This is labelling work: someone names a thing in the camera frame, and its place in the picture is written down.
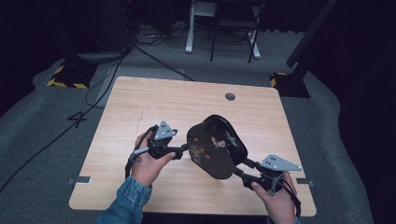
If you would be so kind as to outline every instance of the desk leg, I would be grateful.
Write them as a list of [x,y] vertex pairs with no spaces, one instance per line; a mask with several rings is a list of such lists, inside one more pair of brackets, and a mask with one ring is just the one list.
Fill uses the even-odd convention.
[[186,53],[192,53],[192,42],[194,41],[194,19],[195,19],[195,0],[191,1],[190,10],[190,30],[187,35]]
[[[256,31],[253,31],[253,34],[251,32],[248,33],[248,40],[250,41],[250,44],[253,44],[255,32]],[[253,55],[255,59],[260,59],[262,57],[260,55],[259,48],[257,48],[257,44],[254,44]]]

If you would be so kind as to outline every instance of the light wood surface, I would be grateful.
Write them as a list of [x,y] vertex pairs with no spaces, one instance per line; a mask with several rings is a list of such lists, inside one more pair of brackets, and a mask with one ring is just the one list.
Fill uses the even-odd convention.
[[[235,100],[225,98],[228,92]],[[274,153],[302,165],[301,172],[290,172],[302,202],[302,216],[316,213],[309,187],[295,180],[305,178],[304,165],[275,89],[138,77],[117,78],[80,173],[90,176],[91,183],[77,184],[69,205],[74,209],[108,208],[124,181],[124,166],[139,134],[165,120],[178,129],[169,147],[180,147],[187,141],[189,128],[212,114],[230,121],[251,160],[262,161]],[[259,176],[256,170],[238,167]],[[243,187],[238,176],[214,179],[191,161],[188,151],[180,161],[170,161],[163,168],[144,211],[267,215],[261,199]]]

